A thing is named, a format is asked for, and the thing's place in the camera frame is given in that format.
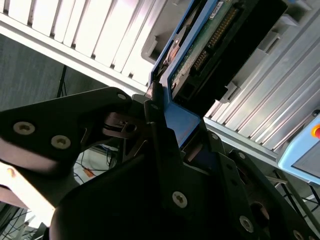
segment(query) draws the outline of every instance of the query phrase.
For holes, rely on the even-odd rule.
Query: black cable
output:
[[[105,171],[108,171],[107,169],[90,169],[90,168],[87,168],[86,166],[84,165],[81,165],[80,162],[75,162],[76,164],[79,164],[83,169],[87,169],[89,171],[98,171],[98,172],[105,172]]]
[[[311,213],[313,213],[315,210],[317,210],[319,207],[319,205],[315,206],[312,210]]]
[[[274,170],[273,172],[274,172],[275,176],[276,176],[278,179],[280,179],[280,176],[279,176],[279,174],[277,173],[277,171]],[[288,196],[289,201],[290,201],[290,203],[292,204],[292,206],[293,206],[294,210],[296,211],[296,213],[297,213],[301,218],[303,218],[304,216],[302,215],[301,211],[299,210],[299,208],[298,208],[295,200],[294,200],[293,197],[291,196],[291,194],[290,194],[289,190],[287,189],[286,185],[283,184],[283,183],[281,183],[281,187],[282,187],[283,191],[285,192],[285,194]]]
[[[16,220],[15,220],[14,224],[12,225],[12,227],[10,228],[10,230],[4,235],[4,237],[3,237],[4,239],[5,239],[5,238],[10,239],[10,238],[7,237],[7,236],[12,233],[11,230],[12,230],[12,229],[14,228],[14,226],[17,224],[17,222],[18,222],[18,220],[19,220],[19,217],[22,216],[21,213],[23,212],[23,210],[24,210],[24,209],[21,210],[20,215],[16,218]]]
[[[64,94],[67,96],[66,82],[63,81]]]
[[[83,184],[85,183],[78,174],[76,174],[75,172],[73,174],[74,174],[75,177],[78,177]]]
[[[108,151],[108,150],[106,151],[105,155],[106,155],[105,164],[109,167],[109,166],[110,166],[111,159],[108,161],[108,157],[109,157],[109,151]]]
[[[314,197],[315,197],[316,201],[318,202],[318,205],[320,205],[320,198],[319,198],[318,193],[316,192],[316,190],[314,189],[314,187],[313,187],[313,186],[309,185],[309,187],[310,187],[310,189],[311,189],[311,191],[312,191],[312,193],[313,193],[313,195],[314,195]]]
[[[61,78],[60,78],[60,83],[59,83],[59,87],[58,87],[58,92],[56,94],[57,98],[60,98],[61,93],[63,92],[63,85],[64,85],[64,81],[65,81],[65,76],[66,76],[66,71],[67,71],[67,66],[64,65],[63,69],[62,69],[62,74],[61,74]]]
[[[306,200],[307,202],[310,202],[310,203],[319,205],[316,201],[310,200],[310,199],[308,199],[308,198],[301,197],[301,199]]]

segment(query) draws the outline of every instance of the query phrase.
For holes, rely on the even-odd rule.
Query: white slotted panel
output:
[[[278,29],[278,44],[243,79],[232,102],[207,115],[275,153],[320,107],[320,1],[308,4],[312,10],[299,26]]]
[[[31,2],[31,0],[10,0],[9,17],[27,25]]]
[[[74,3],[68,27],[66,29],[65,36],[63,39],[63,44],[68,47],[71,47],[74,41],[78,24],[85,7],[85,3],[86,0],[76,0]]]
[[[54,27],[54,39],[63,42],[75,0],[62,0]]]
[[[113,59],[114,70],[121,73],[123,70],[126,61],[130,55],[135,40],[139,35],[139,31],[148,17],[148,13],[154,5],[155,0],[142,0],[140,6],[136,10],[136,15],[133,16],[132,24],[129,25],[125,36],[122,39],[122,42],[116,52],[116,55]]]
[[[96,44],[94,50],[96,61],[110,67],[138,2],[138,0],[116,2]]]
[[[50,36],[54,24],[59,0],[36,0],[33,13],[32,28],[46,36]]]
[[[141,57],[141,51],[150,34],[150,31],[152,30],[153,25],[157,20],[158,16],[155,14],[155,12],[159,11],[159,9],[162,9],[165,3],[165,0],[155,1],[149,17],[143,25],[139,38],[137,39],[131,51],[131,54],[122,70],[122,74],[124,74],[125,76],[133,74],[133,79],[144,85],[148,83],[148,77],[146,76],[148,76],[150,71],[152,70],[153,64],[149,63]]]
[[[3,13],[5,9],[5,0],[0,0],[0,13]]]
[[[111,0],[91,0],[76,36],[75,50],[91,57],[107,18]]]

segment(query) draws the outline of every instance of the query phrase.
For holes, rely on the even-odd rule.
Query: cable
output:
[[[85,183],[78,174],[76,174],[76,173],[74,172],[73,175],[74,175],[75,177],[78,177],[83,184]]]
[[[67,96],[67,90],[66,90],[66,82],[63,81],[63,88],[64,88],[64,94]]]
[[[7,238],[7,239],[10,239],[9,237],[7,237],[8,235],[10,235],[10,234],[12,234],[15,230],[13,230],[13,232],[11,232],[11,230],[14,228],[14,226],[17,224],[17,222],[18,222],[18,220],[19,220],[19,217],[21,217],[23,214],[22,214],[22,212],[23,212],[23,208],[22,208],[22,210],[21,210],[21,212],[20,212],[20,215],[18,216],[18,217],[16,217],[16,220],[15,220],[15,222],[14,222],[14,224],[12,225],[12,227],[10,228],[10,230],[4,235],[4,239],[5,238]]]
[[[89,170],[90,172],[91,171],[98,171],[98,172],[105,172],[105,171],[108,171],[108,169],[90,169],[90,168],[87,168],[87,167],[85,167],[84,165],[81,165],[81,163],[80,162],[75,162],[76,164],[79,164],[83,169],[87,169],[87,170]]]
[[[312,210],[311,213],[313,213],[315,210],[317,210],[319,207],[319,205],[315,206]]]
[[[303,199],[303,200],[305,200],[305,201],[307,201],[307,202],[310,202],[310,203],[319,205],[316,201],[313,201],[313,200],[311,200],[311,199],[308,199],[308,198],[305,198],[305,197],[301,197],[301,199]]]

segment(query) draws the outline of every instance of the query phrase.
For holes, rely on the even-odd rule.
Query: black metal bracket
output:
[[[226,155],[203,123],[183,148],[184,162],[167,128],[161,85],[150,89],[143,104],[108,87],[0,113],[0,159],[28,179],[50,176],[63,185],[80,152],[123,139],[121,164],[59,199],[51,240],[100,239],[105,226],[120,239],[149,232],[184,239],[315,236],[249,157]]]

